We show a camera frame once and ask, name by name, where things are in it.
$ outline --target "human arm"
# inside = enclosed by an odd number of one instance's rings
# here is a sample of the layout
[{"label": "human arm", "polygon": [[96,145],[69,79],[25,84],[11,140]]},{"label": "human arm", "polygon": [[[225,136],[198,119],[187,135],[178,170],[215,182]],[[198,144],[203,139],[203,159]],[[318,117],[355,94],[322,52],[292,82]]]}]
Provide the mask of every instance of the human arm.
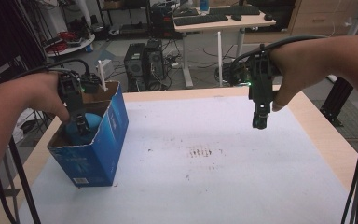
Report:
[{"label": "human arm", "polygon": [[17,119],[26,108],[69,120],[69,113],[57,93],[58,75],[33,74],[0,85],[0,161],[7,149]]},{"label": "human arm", "polygon": [[358,35],[299,41],[274,49],[270,56],[283,74],[274,111],[330,74],[346,79],[358,90]]}]

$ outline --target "desk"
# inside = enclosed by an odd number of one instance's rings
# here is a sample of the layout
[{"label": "desk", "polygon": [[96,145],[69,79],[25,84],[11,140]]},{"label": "desk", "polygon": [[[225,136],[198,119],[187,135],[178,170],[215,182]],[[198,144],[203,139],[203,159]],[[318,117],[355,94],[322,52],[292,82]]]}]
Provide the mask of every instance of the desk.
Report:
[{"label": "desk", "polygon": [[[243,96],[246,95],[247,92],[248,90],[245,87],[191,91],[134,92],[125,93],[124,98],[126,103],[138,101],[154,102],[161,100],[171,101],[177,99]],[[344,188],[349,189],[357,159],[356,152],[303,93],[298,94],[288,107]],[[57,119],[53,120],[52,124],[45,132],[45,135],[24,164],[25,173],[27,174],[31,185],[33,185],[34,181],[39,176],[41,170],[48,161],[48,158],[51,157],[47,151],[46,145],[59,125],[60,122]],[[243,125],[251,126],[251,123],[244,123]],[[20,181],[17,177],[15,178],[15,184],[17,187],[20,186]],[[23,201],[22,191],[20,192],[18,200],[19,203]],[[0,223],[8,223],[1,205]]]},{"label": "desk", "polygon": [[260,15],[257,16],[242,16],[242,20],[234,21],[229,16],[228,21],[219,21],[219,22],[209,22],[203,24],[195,24],[195,25],[185,25],[185,26],[176,26],[175,31],[182,33],[183,40],[183,76],[185,77],[186,87],[191,89],[193,88],[193,81],[191,80],[190,71],[188,70],[188,60],[187,60],[187,49],[186,49],[186,38],[187,34],[190,32],[197,31],[224,31],[224,30],[232,30],[239,29],[238,31],[238,39],[237,39],[237,57],[241,55],[243,38],[245,36],[245,28],[249,27],[259,27],[259,26],[270,26],[274,25],[276,21],[265,21],[265,14],[260,12]]}]

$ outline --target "blue ball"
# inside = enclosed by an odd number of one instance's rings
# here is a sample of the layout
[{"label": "blue ball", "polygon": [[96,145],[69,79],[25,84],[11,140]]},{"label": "blue ball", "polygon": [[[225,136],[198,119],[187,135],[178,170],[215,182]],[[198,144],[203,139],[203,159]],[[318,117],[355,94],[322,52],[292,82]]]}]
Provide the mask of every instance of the blue ball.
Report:
[{"label": "blue ball", "polygon": [[89,123],[90,132],[85,135],[80,135],[75,122],[72,121],[66,125],[65,131],[72,145],[80,146],[91,143],[98,131],[102,118],[96,114],[86,113],[86,120]]}]

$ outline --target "floor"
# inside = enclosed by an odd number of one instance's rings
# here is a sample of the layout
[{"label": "floor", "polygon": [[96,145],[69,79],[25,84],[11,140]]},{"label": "floor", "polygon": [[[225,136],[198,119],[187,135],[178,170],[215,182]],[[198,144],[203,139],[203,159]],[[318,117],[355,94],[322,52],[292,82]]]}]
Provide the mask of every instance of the floor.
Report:
[{"label": "floor", "polygon": [[[123,65],[123,59],[127,52],[128,46],[130,43],[141,43],[146,42],[147,40],[112,40],[112,41],[95,41],[93,43],[93,52],[86,52],[79,50],[77,52],[71,53],[70,55],[63,55],[52,59],[52,61],[60,61],[68,58],[79,58],[87,62],[90,66],[91,72],[96,72],[95,65],[98,60],[110,59],[115,65],[115,72],[111,74],[111,80],[120,81],[123,85],[123,91],[127,89],[127,76],[125,74],[125,68]],[[169,86],[168,91],[171,90],[185,90],[186,85],[180,68],[181,64],[181,41],[168,42],[164,40],[163,51],[164,56],[171,55],[171,58],[175,58],[178,65],[173,65],[172,69],[169,72],[169,78],[164,80],[164,84]],[[244,45],[242,52],[254,49],[256,45]],[[190,72],[192,74],[192,80],[194,83],[194,89],[205,89],[205,88],[218,88],[218,81],[214,77],[215,69],[217,68],[217,45],[215,47],[207,48],[192,48],[188,49],[188,61],[190,66]],[[223,54],[227,57],[224,62],[230,62],[232,58],[235,57],[236,46],[223,46]],[[65,67],[74,69],[78,73],[84,72],[84,67],[81,63],[68,63]],[[275,78],[274,84],[281,84],[281,78]],[[306,88],[304,93],[312,101],[323,101],[326,99],[328,93],[333,87],[333,83],[325,79],[322,82]],[[358,110],[358,93],[354,91],[350,98],[349,102],[353,105],[354,108]],[[19,142],[19,148],[21,156],[25,161],[28,155],[32,152],[32,145],[34,140],[37,141],[37,138],[40,136],[40,133],[31,133],[28,135],[22,142]]]}]

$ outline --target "blue cardboard box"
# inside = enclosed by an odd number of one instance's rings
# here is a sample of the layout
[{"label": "blue cardboard box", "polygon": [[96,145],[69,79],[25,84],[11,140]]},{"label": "blue cardboard box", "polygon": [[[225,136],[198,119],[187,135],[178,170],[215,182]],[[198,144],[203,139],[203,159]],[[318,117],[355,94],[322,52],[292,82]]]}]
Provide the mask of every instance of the blue cardboard box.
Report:
[{"label": "blue cardboard box", "polygon": [[127,127],[127,110],[119,82],[107,82],[107,92],[83,94],[88,113],[102,117],[88,145],[71,146],[62,124],[48,150],[77,187],[112,186]]}]

